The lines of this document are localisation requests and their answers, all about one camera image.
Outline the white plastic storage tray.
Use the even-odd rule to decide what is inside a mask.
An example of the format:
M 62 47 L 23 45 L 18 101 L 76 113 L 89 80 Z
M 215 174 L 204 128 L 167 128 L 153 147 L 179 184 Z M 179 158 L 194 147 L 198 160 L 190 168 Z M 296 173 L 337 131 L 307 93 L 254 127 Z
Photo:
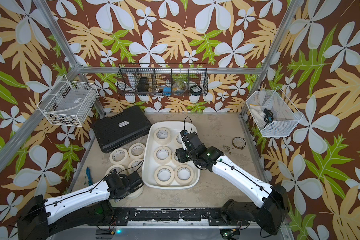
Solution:
M 176 150 L 181 149 L 180 132 L 197 131 L 191 123 L 164 121 L 152 125 L 146 143 L 142 179 L 145 185 L 162 190 L 184 190 L 194 187 L 200 170 L 193 162 L 179 162 Z

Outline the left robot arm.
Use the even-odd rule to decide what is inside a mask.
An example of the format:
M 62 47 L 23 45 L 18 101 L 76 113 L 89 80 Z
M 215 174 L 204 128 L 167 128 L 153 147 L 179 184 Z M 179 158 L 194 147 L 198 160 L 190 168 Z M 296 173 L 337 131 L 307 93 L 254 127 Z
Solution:
M 110 204 L 143 187 L 137 172 L 113 170 L 99 182 L 70 194 L 44 199 L 38 195 L 23 208 L 17 220 L 20 240 L 46 240 L 61 231 L 81 225 L 115 225 L 118 216 Z

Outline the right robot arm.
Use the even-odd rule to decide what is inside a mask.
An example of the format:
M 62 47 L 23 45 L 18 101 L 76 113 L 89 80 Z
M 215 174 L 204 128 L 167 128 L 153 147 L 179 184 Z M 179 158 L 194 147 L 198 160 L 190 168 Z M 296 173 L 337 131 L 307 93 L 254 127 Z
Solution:
M 228 200 L 221 207 L 221 219 L 226 225 L 241 221 L 255 222 L 270 235 L 276 235 L 290 211 L 286 189 L 259 180 L 240 168 L 222 151 L 206 148 L 196 132 L 180 131 L 182 147 L 176 150 L 181 163 L 193 162 L 201 171 L 214 173 L 233 184 L 249 197 L 250 202 Z

